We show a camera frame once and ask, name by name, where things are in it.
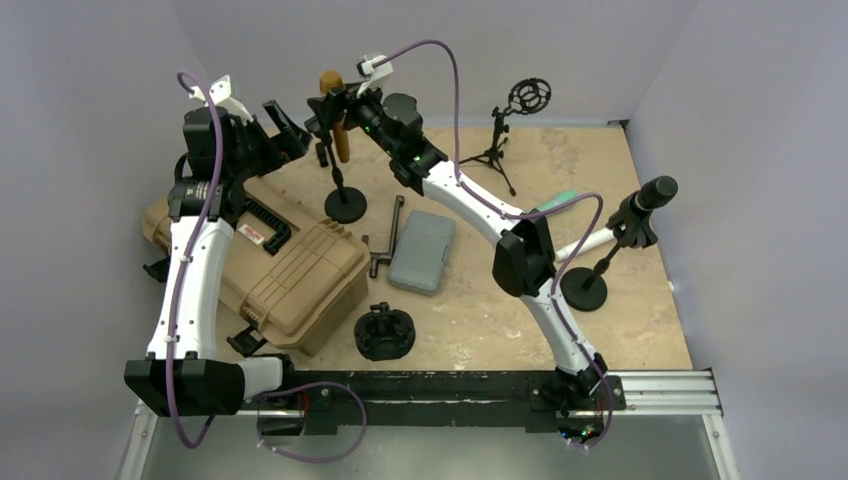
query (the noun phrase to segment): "white bracket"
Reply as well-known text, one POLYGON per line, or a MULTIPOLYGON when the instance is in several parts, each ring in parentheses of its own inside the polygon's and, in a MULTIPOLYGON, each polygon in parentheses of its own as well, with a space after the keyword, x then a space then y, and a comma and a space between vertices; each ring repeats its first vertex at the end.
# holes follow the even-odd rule
MULTIPOLYGON (((192 92, 189 94, 189 98, 202 102, 204 105, 208 105, 206 102, 206 96, 200 91, 200 88, 191 87, 191 90, 192 92)), ((215 81, 215 83, 209 87, 209 92, 212 94, 212 103, 215 105, 225 108, 227 112, 232 115, 241 117, 245 122, 253 121, 253 115, 247 110, 247 107, 245 107, 238 99, 233 97, 235 87, 230 81, 229 75, 224 75, 215 81)))
POLYGON ((365 81, 359 85, 359 90, 356 92, 357 98, 362 96, 362 94, 368 89, 382 87, 383 84, 386 83, 386 80, 389 79, 389 76, 394 72, 392 62, 386 62, 379 67, 374 66, 375 63, 385 58, 386 56, 382 53, 363 55, 362 60, 359 64, 357 64, 356 68, 359 70, 359 75, 365 79, 365 81))

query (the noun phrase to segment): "tripod stand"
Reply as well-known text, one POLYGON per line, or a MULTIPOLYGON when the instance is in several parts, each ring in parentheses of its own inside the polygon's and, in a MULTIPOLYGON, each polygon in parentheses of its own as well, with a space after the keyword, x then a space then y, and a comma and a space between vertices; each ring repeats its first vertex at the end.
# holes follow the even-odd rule
POLYGON ((512 184, 509 183, 509 177, 506 176, 506 171, 503 169, 503 165, 501 165, 501 159, 504 155, 502 147, 506 144, 507 140, 509 140, 509 137, 501 140, 501 135, 509 133, 509 125, 504 123, 504 119, 507 115, 509 115, 509 113, 511 113, 509 108, 501 111, 500 108, 495 107, 495 109, 492 110, 492 116, 495 117, 495 130, 492 132, 492 146, 480 155, 475 155, 473 157, 468 157, 465 160, 461 160, 459 164, 462 165, 463 163, 468 162, 479 162, 500 173, 504 177, 504 180, 506 180, 506 185, 509 187, 509 194, 514 197, 515 189, 512 187, 512 184))
POLYGON ((509 125, 506 124, 505 119, 513 113, 531 115, 540 112, 548 106, 550 100, 551 86, 541 78, 528 78, 516 83, 512 87, 512 90, 510 90, 509 97, 507 98, 509 106, 503 110, 500 107, 495 107, 492 110, 492 117, 495 119, 495 129, 492 132, 492 146, 480 155, 460 160, 459 164, 479 162, 488 166, 504 177, 506 185, 509 187, 509 194, 514 197, 515 188, 512 187, 509 177, 506 176, 506 171, 503 165, 501 165, 501 159, 504 157, 503 146, 509 140, 509 137, 501 140, 501 135, 509 133, 509 125))

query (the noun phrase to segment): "round black base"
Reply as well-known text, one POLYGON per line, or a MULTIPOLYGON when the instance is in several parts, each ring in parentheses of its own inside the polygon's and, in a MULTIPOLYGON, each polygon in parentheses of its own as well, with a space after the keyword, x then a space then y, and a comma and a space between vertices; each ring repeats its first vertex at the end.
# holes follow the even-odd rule
POLYGON ((365 201, 365 195, 353 187, 344 187, 344 191, 347 194, 347 203, 342 203, 338 189, 333 190, 324 201, 324 213, 336 222, 348 224, 365 215, 368 202, 365 201))
POLYGON ((589 288, 583 288, 583 282, 592 276, 592 269, 585 267, 572 268, 565 272, 559 286, 565 302, 581 312, 593 312, 607 301, 607 284, 599 277, 589 288))

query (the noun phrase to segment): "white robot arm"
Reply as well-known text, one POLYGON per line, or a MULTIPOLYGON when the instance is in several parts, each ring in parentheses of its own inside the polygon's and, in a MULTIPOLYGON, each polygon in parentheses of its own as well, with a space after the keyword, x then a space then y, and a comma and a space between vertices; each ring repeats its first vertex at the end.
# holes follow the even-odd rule
POLYGON ((283 356, 258 356, 235 364, 219 361, 215 316, 224 262, 245 200, 244 181, 303 156, 308 151, 309 134, 295 126, 271 101, 263 106, 280 133, 269 138, 232 94, 229 77, 212 85, 211 101, 222 128, 217 137, 205 95, 197 87, 190 91, 191 98, 205 106, 185 116, 183 134, 188 153, 177 162, 175 185, 168 194, 172 261, 162 311, 145 359, 128 361, 124 370, 127 385, 159 415, 172 413, 168 395, 176 398, 181 415, 234 414, 244 400, 276 390, 283 381, 283 356), (215 165, 211 152, 216 142, 222 143, 223 161, 218 186, 211 191, 215 165), (186 163, 191 168, 188 177, 182 173, 186 163), (211 207, 201 217, 207 200, 211 207), (186 252, 197 225, 194 247, 186 252), (185 274, 178 285, 180 268, 185 269, 185 274), (176 292, 179 299, 172 319, 176 292), (176 324, 174 335, 169 334, 171 320, 176 324), (170 357, 174 364, 174 391, 170 393, 166 383, 170 376, 166 375, 166 365, 171 361, 169 345, 174 347, 170 357))
POLYGON ((552 288, 555 252, 545 219, 513 219, 524 212, 467 177, 462 177, 460 184, 454 163, 424 138, 417 101, 401 93, 383 98, 376 87, 393 71, 385 58, 379 53, 363 57, 357 66, 362 83, 333 89, 323 101, 312 99, 309 105, 317 120, 313 123, 320 125, 326 136, 327 127, 344 115, 345 129, 361 128, 391 157, 389 167, 402 185, 441 203, 479 231, 495 247, 493 275, 498 285, 530 310, 551 346, 563 383, 571 384, 572 392, 580 397, 589 397, 601 382, 599 372, 607 368, 565 306, 559 287, 552 288), (476 197, 496 206, 500 213, 476 197), (562 318, 554 307, 557 299, 562 318))
MULTIPOLYGON (((518 208, 507 205, 468 177, 463 177, 462 181, 490 203, 498 205, 501 211, 513 214, 523 213, 518 208)), ((453 165, 450 162, 440 162, 434 166, 430 169, 430 175, 423 179, 422 183, 425 197, 441 203, 459 215, 480 232, 492 246, 496 246, 503 238, 502 232, 512 230, 518 223, 517 220, 496 215, 461 188, 456 181, 453 165)), ((545 281, 539 287, 538 295, 521 295, 520 298, 530 310, 530 314, 533 315, 551 346, 557 367, 569 375, 576 376, 581 371, 587 370, 589 362, 556 315, 552 304, 553 299, 547 294, 551 291, 551 282, 553 278, 545 281)), ((595 348, 583 336, 571 311, 565 308, 563 313, 572 331, 577 334, 577 341, 581 342, 589 354, 594 356, 595 348)))

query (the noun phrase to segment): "gray wall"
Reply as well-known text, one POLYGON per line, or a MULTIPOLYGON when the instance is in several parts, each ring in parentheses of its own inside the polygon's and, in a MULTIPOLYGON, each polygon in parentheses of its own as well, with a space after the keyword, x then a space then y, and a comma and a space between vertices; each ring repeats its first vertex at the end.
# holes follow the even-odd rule
POLYGON ((700 0, 630 124, 743 478, 844 478, 848 3, 700 0))
MULTIPOLYGON (((276 97, 297 116, 318 75, 357 79, 370 51, 391 53, 422 38, 454 49, 462 118, 489 123, 512 85, 538 76, 554 95, 534 123, 630 118, 695 0, 171 0, 209 74, 231 73, 253 105, 276 97)), ((452 115, 450 63, 426 47, 395 64, 387 88, 416 96, 427 124, 452 115)))
POLYGON ((0 477, 112 478, 161 287, 164 194, 198 62, 166 0, 0 0, 0 477))

